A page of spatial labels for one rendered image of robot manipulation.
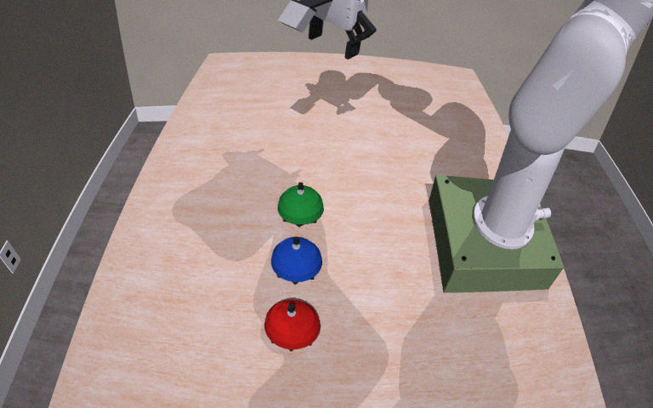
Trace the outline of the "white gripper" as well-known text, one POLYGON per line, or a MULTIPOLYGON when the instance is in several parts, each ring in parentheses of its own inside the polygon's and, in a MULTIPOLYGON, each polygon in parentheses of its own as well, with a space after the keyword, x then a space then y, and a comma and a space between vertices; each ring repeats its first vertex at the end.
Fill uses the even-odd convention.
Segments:
POLYGON ((345 51, 347 60, 360 52, 360 41, 367 39, 377 30, 366 17, 368 0, 332 0, 314 9, 317 12, 309 23, 309 39, 313 40, 322 35, 323 20, 345 30, 349 37, 345 51), (354 29, 357 36, 353 32, 354 29))

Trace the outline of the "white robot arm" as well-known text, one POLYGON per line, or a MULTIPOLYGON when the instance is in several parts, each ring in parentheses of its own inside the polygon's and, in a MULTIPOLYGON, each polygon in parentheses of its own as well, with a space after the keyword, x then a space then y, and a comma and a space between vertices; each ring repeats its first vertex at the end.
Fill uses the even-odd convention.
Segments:
POLYGON ((534 222, 550 218, 549 208, 538 208, 565 147, 612 95, 652 17, 653 0, 584 0, 561 26, 511 101, 501 161, 474 208, 490 243, 524 247, 534 222))

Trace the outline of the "blue bell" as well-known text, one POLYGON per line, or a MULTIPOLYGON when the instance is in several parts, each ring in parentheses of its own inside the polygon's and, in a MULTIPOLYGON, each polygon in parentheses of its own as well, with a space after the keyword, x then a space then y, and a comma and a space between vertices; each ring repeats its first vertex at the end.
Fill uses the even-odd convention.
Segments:
POLYGON ((308 239, 298 236, 286 238, 273 250, 271 266, 277 278, 296 285, 313 280, 319 273, 322 266, 321 252, 308 239))

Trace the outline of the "green dome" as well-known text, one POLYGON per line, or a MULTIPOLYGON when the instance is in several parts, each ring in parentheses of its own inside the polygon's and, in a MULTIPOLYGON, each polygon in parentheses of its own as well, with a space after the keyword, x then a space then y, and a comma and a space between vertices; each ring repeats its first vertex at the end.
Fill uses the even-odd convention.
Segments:
POLYGON ((316 223, 324 212, 321 196, 302 182, 282 193, 277 208, 283 222, 296 224, 298 227, 316 223))

